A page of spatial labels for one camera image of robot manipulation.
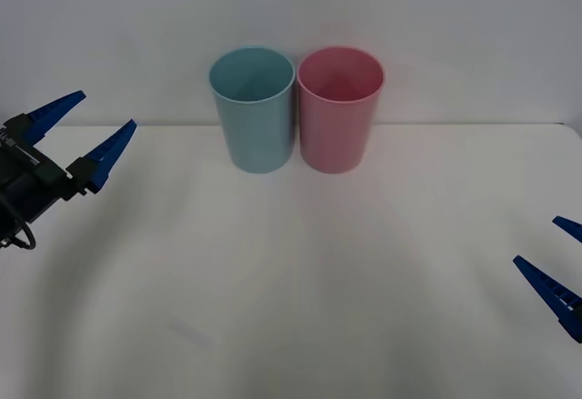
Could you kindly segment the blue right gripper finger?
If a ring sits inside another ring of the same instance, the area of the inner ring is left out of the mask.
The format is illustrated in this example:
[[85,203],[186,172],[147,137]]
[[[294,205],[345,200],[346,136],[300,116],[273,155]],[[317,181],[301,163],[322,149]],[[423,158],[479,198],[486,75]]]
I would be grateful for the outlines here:
[[582,224],[562,216],[556,216],[552,220],[552,223],[575,238],[577,241],[582,242]]
[[513,259],[514,265],[536,293],[557,317],[572,339],[581,343],[581,297],[545,274],[522,256]]

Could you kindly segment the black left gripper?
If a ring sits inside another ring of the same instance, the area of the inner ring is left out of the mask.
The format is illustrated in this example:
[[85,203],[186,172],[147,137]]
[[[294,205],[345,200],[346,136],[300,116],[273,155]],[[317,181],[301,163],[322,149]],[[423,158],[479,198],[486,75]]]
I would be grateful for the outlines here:
[[[85,98],[83,91],[73,92],[14,116],[1,128],[1,196],[29,224],[56,201],[74,195],[69,175],[34,146]],[[136,128],[137,123],[130,119],[67,167],[80,192],[97,194],[103,188]]]

